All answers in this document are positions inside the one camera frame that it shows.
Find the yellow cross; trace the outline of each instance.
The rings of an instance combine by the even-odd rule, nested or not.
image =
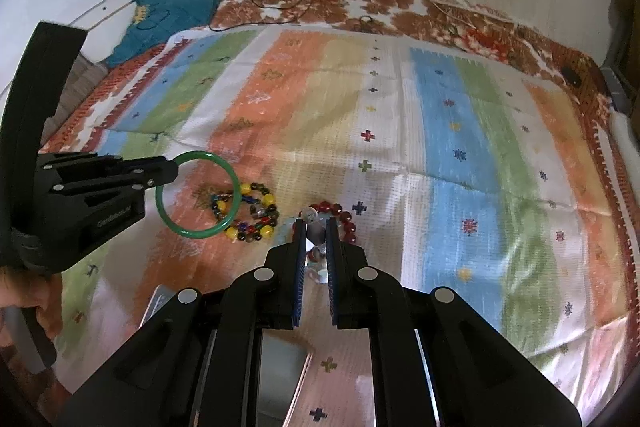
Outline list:
[[[463,282],[469,282],[473,276],[471,269],[466,266],[458,268],[458,278]]]

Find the silver screw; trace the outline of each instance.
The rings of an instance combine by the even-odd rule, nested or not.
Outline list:
[[[268,281],[269,279],[271,279],[271,277],[273,277],[273,270],[271,268],[267,268],[266,266],[262,266],[254,272],[254,277],[258,281]]]
[[[193,288],[186,288],[178,293],[178,301],[182,304],[192,303],[198,297],[198,292]]]
[[[433,296],[436,298],[436,301],[448,304],[454,299],[456,295],[449,288],[438,288]]]
[[[358,277],[364,281],[372,281],[378,276],[378,270],[370,266],[365,266],[358,270]]]

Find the black handle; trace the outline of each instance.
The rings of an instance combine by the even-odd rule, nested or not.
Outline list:
[[[36,308],[5,308],[4,325],[30,373],[41,373],[56,362],[56,348],[36,319]]]

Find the red cross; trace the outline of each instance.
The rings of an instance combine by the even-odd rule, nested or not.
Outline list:
[[[365,142],[369,142],[371,140],[375,140],[376,139],[376,135],[375,134],[371,134],[371,131],[367,129],[367,132],[361,132],[360,136],[362,136],[364,138]]]

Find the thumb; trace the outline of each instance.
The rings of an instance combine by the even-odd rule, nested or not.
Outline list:
[[[0,267],[0,308],[32,308],[46,304],[49,285],[44,277],[28,270]]]

